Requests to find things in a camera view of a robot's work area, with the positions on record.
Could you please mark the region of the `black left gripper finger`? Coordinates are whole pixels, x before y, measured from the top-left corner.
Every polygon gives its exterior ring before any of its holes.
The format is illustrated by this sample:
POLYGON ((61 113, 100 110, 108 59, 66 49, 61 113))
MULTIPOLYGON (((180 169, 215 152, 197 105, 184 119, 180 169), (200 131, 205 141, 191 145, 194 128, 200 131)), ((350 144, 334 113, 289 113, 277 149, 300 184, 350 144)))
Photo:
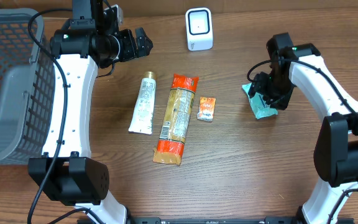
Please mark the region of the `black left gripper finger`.
POLYGON ((150 54, 150 47, 147 45, 143 45, 137 48, 137 58, 145 57, 150 54))
POLYGON ((136 28, 135 34, 138 47, 153 47, 151 39, 147 36, 142 27, 136 28))

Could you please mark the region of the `green toilet tissue pack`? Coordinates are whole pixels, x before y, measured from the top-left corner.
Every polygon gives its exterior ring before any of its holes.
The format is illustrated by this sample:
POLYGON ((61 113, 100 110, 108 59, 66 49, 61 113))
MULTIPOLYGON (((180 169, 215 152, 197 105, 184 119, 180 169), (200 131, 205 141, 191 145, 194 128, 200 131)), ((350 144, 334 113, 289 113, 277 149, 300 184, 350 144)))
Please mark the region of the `green toilet tissue pack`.
POLYGON ((275 108, 269 107, 263 100, 260 93, 256 93, 252 98, 249 95, 251 84, 242 85, 242 89, 248 97, 250 107, 254 113, 256 119, 267 118, 273 115, 278 115, 278 111, 275 108))

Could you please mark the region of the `white tube with gold cap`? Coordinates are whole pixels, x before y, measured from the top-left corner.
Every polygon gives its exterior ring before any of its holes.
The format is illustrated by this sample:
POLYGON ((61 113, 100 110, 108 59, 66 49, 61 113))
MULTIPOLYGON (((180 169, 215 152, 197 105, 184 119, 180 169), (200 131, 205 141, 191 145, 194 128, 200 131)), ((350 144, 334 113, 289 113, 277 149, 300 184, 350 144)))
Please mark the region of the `white tube with gold cap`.
POLYGON ((135 103, 132 121, 128 129, 131 133, 152 134, 155 92, 157 87, 156 77, 154 72, 144 73, 135 103))

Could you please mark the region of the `small orange sachet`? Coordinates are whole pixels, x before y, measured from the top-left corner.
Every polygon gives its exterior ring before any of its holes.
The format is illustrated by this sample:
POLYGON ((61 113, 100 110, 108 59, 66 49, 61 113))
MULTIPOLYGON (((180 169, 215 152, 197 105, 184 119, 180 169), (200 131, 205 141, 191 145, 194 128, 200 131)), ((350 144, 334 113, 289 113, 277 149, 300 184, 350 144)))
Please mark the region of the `small orange sachet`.
POLYGON ((214 118, 214 109, 216 105, 215 98, 200 98, 199 110, 197 113, 197 119, 207 122, 212 122, 214 118))

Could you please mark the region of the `orange long snack packet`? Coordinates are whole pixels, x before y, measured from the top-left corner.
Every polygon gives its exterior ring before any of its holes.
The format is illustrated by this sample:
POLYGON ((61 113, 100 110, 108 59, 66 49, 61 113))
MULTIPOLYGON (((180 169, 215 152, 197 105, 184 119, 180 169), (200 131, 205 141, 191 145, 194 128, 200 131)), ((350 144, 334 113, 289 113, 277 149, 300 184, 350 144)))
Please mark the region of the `orange long snack packet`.
POLYGON ((198 77, 174 74, 154 162, 181 164, 198 81, 198 77))

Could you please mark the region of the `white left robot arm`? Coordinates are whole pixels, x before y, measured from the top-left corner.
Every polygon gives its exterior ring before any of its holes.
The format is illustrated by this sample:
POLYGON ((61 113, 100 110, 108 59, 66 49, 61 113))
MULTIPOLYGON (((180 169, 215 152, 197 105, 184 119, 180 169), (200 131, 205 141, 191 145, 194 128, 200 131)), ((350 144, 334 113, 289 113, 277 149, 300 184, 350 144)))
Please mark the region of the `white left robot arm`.
POLYGON ((92 223, 135 223, 109 191, 109 171, 91 157, 90 108, 98 70, 147 56, 152 41, 143 28, 120 29, 123 13, 107 1, 73 1, 72 18, 55 31, 48 47, 55 88, 48 135, 28 172, 38 194, 82 212, 92 223))

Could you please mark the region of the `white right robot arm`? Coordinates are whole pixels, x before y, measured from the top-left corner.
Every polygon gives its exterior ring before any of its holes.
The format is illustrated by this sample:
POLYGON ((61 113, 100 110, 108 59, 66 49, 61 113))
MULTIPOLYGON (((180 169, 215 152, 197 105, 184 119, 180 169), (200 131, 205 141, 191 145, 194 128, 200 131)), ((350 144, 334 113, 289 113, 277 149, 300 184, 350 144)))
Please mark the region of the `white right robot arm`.
POLYGON ((313 44, 294 45, 287 33, 266 44, 270 73, 249 78, 246 90, 256 108, 285 110, 298 88, 321 120, 313 160, 319 176, 310 198, 294 217, 267 217, 266 223, 353 223, 338 217, 358 192, 358 101, 331 75, 313 44))

